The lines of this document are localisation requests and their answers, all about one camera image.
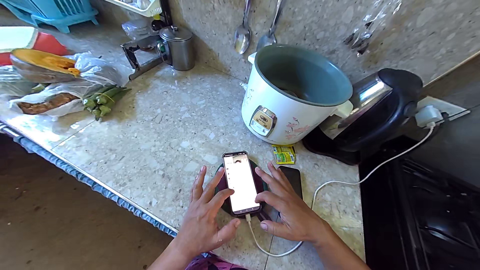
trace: metal spoon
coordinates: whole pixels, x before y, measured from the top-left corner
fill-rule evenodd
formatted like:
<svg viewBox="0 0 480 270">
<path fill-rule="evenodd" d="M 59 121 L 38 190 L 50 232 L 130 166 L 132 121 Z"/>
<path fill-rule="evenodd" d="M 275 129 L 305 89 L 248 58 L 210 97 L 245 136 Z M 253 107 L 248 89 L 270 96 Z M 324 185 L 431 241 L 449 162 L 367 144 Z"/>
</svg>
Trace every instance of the metal spoon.
<svg viewBox="0 0 480 270">
<path fill-rule="evenodd" d="M 251 32 L 248 27 L 248 12 L 250 11 L 250 1 L 245 1 L 245 10 L 243 11 L 243 21 L 235 30 L 235 43 L 233 44 L 235 51 L 243 54 L 250 45 Z"/>
<path fill-rule="evenodd" d="M 280 15 L 282 14 L 283 6 L 284 5 L 282 5 L 282 0 L 278 0 L 278 2 L 276 3 L 275 17 L 273 18 L 272 26 L 270 26 L 268 33 L 263 35 L 258 40 L 257 51 L 259 51 L 261 48 L 265 46 L 276 43 L 275 30 L 276 30 L 276 25 L 278 24 Z"/>
</svg>

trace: bottle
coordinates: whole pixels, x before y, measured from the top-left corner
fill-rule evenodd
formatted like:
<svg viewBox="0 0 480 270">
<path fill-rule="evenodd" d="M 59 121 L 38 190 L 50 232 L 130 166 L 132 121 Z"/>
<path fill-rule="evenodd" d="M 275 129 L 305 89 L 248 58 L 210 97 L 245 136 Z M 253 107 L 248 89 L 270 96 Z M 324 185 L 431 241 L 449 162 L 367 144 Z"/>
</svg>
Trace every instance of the bottle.
<svg viewBox="0 0 480 270">
<path fill-rule="evenodd" d="M 152 29 L 154 31 L 159 31 L 165 26 L 165 23 L 160 19 L 160 14 L 153 15 Z"/>
</svg>

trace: dish rack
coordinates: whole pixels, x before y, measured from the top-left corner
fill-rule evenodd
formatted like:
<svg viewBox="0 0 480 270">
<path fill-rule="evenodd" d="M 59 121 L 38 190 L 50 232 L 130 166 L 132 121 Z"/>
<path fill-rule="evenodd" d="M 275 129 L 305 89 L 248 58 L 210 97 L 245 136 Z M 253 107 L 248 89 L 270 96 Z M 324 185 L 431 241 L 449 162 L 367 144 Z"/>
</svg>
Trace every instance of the dish rack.
<svg viewBox="0 0 480 270">
<path fill-rule="evenodd" d="M 17 18 L 31 25 L 37 22 L 53 25 L 62 33 L 69 33 L 68 26 L 92 21 L 98 24 L 98 11 L 88 0 L 0 0 Z"/>
<path fill-rule="evenodd" d="M 110 2 L 112 4 L 115 4 L 117 6 L 123 7 L 125 9 L 133 11 L 133 12 L 138 13 L 140 15 L 143 15 L 145 17 L 152 17 L 153 15 L 157 15 L 157 14 L 162 13 L 162 7 L 160 6 L 160 2 L 158 0 L 150 0 L 150 4 L 144 10 L 141 10 L 141 9 L 139 9 L 135 6 L 129 5 L 127 3 L 124 3 L 120 0 L 105 0 L 105 1 Z"/>
</svg>

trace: stone backsplash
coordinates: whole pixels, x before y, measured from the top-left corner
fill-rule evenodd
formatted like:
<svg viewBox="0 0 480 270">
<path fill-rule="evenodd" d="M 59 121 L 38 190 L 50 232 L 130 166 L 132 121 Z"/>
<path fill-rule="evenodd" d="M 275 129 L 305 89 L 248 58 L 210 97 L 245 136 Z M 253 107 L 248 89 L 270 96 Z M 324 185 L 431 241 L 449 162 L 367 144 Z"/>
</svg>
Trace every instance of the stone backsplash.
<svg viewBox="0 0 480 270">
<path fill-rule="evenodd" d="M 115 22 L 131 15 L 113 12 L 111 4 L 92 0 L 103 17 Z M 384 29 L 374 32 L 369 51 L 357 57 L 343 44 L 373 0 L 284 0 L 276 31 L 277 42 L 312 49 L 328 57 L 358 81 L 384 67 L 412 71 L 425 83 L 441 76 L 480 50 L 478 0 L 403 0 Z M 249 49 L 233 49 L 235 28 L 241 23 L 244 0 L 170 0 L 174 23 L 196 35 L 197 58 L 241 80 L 247 80 L 258 39 L 268 31 L 276 0 L 252 0 Z"/>
</svg>

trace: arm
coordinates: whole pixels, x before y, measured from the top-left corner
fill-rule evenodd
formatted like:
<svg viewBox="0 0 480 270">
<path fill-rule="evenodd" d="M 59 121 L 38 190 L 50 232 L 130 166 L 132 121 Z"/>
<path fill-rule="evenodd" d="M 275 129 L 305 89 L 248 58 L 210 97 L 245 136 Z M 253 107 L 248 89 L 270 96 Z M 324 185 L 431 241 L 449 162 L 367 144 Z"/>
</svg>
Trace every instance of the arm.
<svg viewBox="0 0 480 270">
<path fill-rule="evenodd" d="M 369 270 L 369 267 L 338 237 L 330 225 L 320 218 L 295 193 L 280 169 L 271 162 L 268 169 L 272 176 L 255 168 L 255 172 L 270 186 L 270 191 L 257 195 L 255 201 L 264 201 L 280 212 L 282 222 L 262 221 L 267 232 L 292 241 L 311 242 L 318 252 L 325 269 Z"/>
<path fill-rule="evenodd" d="M 193 183 L 190 205 L 177 237 L 170 242 L 165 251 L 148 268 L 149 270 L 184 270 L 197 255 L 219 248 L 235 236 L 240 225 L 239 219 L 231 220 L 221 229 L 215 220 L 225 199 L 233 194 L 233 189 L 224 189 L 214 197 L 215 187 L 224 171 L 220 168 L 203 190 L 206 167 L 202 166 Z"/>
</svg>

